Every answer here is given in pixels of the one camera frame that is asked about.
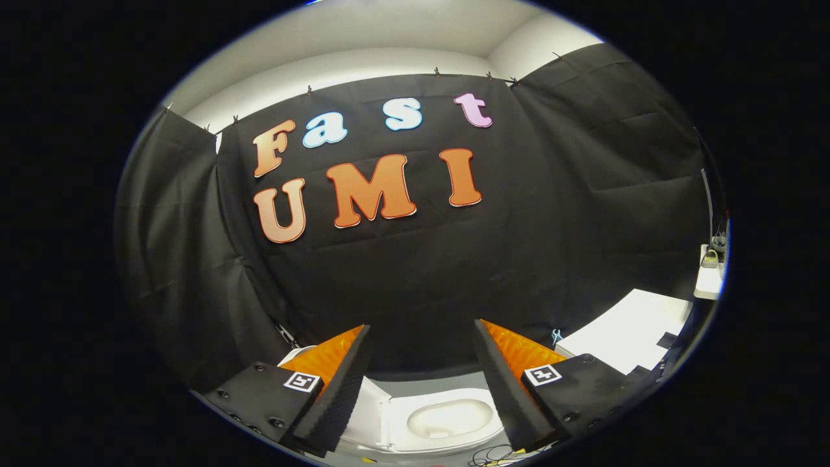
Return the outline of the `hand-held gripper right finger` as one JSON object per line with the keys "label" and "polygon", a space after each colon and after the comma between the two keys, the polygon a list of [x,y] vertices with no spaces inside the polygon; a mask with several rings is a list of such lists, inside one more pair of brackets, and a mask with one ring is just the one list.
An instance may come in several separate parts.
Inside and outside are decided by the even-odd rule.
{"label": "hand-held gripper right finger", "polygon": [[643,369],[624,374],[591,354],[563,357],[475,319],[473,345],[510,446],[540,449],[584,437],[631,406]]}

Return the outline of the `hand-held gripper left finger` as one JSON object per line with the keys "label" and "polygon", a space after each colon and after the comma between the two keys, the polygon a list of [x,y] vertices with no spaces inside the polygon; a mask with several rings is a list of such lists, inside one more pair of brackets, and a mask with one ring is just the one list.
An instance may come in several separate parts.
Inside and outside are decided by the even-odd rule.
{"label": "hand-held gripper left finger", "polygon": [[372,346],[370,325],[356,326],[287,363],[253,363],[201,401],[255,437],[323,457],[345,432]]}

